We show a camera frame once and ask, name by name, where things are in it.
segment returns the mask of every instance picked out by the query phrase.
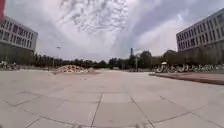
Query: paved plaza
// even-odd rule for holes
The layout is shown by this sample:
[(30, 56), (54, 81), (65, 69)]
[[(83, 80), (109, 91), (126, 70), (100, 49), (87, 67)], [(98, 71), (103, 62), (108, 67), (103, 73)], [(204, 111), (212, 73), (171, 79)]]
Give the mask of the paved plaza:
[(0, 72), (3, 128), (223, 128), (224, 86), (147, 73)]

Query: pole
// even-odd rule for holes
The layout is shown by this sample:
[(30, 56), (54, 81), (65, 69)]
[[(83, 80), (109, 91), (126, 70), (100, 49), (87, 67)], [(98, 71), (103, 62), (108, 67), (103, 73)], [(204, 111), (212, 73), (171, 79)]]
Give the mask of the pole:
[(138, 58), (137, 58), (137, 56), (135, 57), (135, 66), (136, 66), (136, 72), (138, 72)]

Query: lamp post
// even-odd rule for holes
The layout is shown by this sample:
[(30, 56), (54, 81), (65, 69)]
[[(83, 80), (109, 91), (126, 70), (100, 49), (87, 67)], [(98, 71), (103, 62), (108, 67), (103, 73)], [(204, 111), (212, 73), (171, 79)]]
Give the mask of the lamp post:
[[(58, 51), (61, 49), (61, 47), (56, 47), (56, 49), (58, 49)], [(57, 55), (57, 58), (59, 59), (59, 54)], [(55, 62), (54, 62), (54, 58), (53, 58), (53, 62), (52, 62), (52, 66), (55, 66)]]

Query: window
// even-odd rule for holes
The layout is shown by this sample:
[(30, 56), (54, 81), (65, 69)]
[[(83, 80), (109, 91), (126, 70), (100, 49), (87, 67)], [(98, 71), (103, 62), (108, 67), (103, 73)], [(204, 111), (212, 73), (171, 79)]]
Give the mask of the window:
[(214, 38), (214, 40), (216, 40), (216, 37), (215, 37), (215, 31), (214, 31), (214, 30), (212, 31), (212, 34), (213, 34), (213, 38)]
[(224, 27), (221, 28), (222, 36), (224, 36)]
[(211, 28), (213, 28), (213, 24), (212, 24), (211, 20), (209, 20), (209, 23), (210, 23)]
[(2, 39), (2, 37), (3, 37), (3, 31), (0, 30), (0, 40)]
[(21, 45), (21, 41), (22, 41), (21, 38), (17, 37), (16, 44)]
[(215, 23), (215, 26), (217, 26), (217, 21), (216, 21), (216, 18), (214, 18), (214, 23)]
[(18, 26), (17, 26), (17, 25), (14, 25), (14, 27), (13, 27), (13, 32), (14, 32), (14, 33), (17, 33), (17, 30), (18, 30)]
[(11, 35), (11, 38), (10, 38), (10, 42), (12, 42), (12, 41), (13, 41), (13, 36), (14, 36), (14, 35), (12, 34), (12, 35)]
[(201, 44), (202, 43), (202, 38), (201, 38), (201, 36), (199, 38), (200, 38), (200, 42), (199, 43)]
[(11, 31), (11, 29), (12, 29), (12, 23), (10, 23), (9, 25), (9, 31)]
[(195, 41), (194, 41), (194, 39), (191, 39), (191, 46), (195, 46)]
[(8, 30), (8, 27), (9, 27), (9, 22), (8, 21), (6, 21), (6, 30)]
[(205, 36), (202, 35), (202, 43), (205, 43)]
[(196, 33), (196, 28), (194, 28), (194, 35), (197, 35), (197, 33)]
[(212, 32), (209, 32), (209, 37), (210, 37), (210, 40), (213, 40), (213, 38), (212, 38)]
[(188, 33), (186, 32), (186, 34), (187, 34), (187, 39), (188, 39), (188, 37), (189, 37), (189, 36), (188, 36)]
[(27, 44), (26, 44), (26, 47), (29, 47), (29, 43), (30, 43), (30, 42), (29, 42), (29, 40), (27, 40)]
[(13, 43), (16, 43), (16, 35), (13, 37)]
[(24, 47), (26, 47), (26, 39), (24, 39)]
[(209, 22), (207, 21), (206, 22), (207, 26), (208, 26), (208, 29), (210, 30), (210, 25), (209, 25)]
[(9, 33), (8, 32), (5, 32), (4, 33), (3, 40), (5, 40), (5, 41), (8, 41), (9, 40)]
[(30, 48), (31, 48), (32, 42), (30, 41)]
[(196, 37), (195, 40), (196, 40), (196, 44), (198, 45), (198, 38)]
[(204, 28), (204, 30), (206, 31), (205, 23), (203, 23), (203, 28)]
[(33, 40), (33, 33), (31, 34), (31, 40)]
[(201, 32), (203, 32), (203, 29), (202, 29), (202, 26), (200, 25), (200, 30), (201, 30)]
[(199, 28), (199, 26), (198, 26), (197, 28), (198, 28), (198, 33), (200, 33), (200, 28)]
[(216, 29), (216, 31), (217, 31), (217, 35), (218, 35), (218, 39), (221, 37), (220, 36), (220, 32), (219, 32), (219, 29)]
[(6, 20), (4, 20), (4, 22), (2, 23), (1, 27), (5, 28), (5, 24), (6, 24)]
[(223, 15), (222, 14), (218, 15), (217, 19), (218, 19), (219, 24), (223, 23)]
[(206, 42), (208, 42), (208, 34), (205, 33), (205, 39), (206, 39)]
[(191, 31), (190, 30), (188, 31), (188, 33), (189, 33), (189, 37), (191, 37)]
[(189, 40), (187, 41), (187, 44), (188, 44), (188, 47), (190, 47), (190, 41)]

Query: white cloud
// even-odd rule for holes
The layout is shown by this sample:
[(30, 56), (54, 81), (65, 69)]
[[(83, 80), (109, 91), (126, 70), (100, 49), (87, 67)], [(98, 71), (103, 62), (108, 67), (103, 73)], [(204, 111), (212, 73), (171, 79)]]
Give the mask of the white cloud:
[(176, 50), (176, 33), (186, 28), (189, 23), (183, 20), (187, 11), (176, 15), (152, 30), (142, 34), (138, 40), (138, 46), (144, 50), (150, 50), (153, 55), (161, 55), (168, 49)]

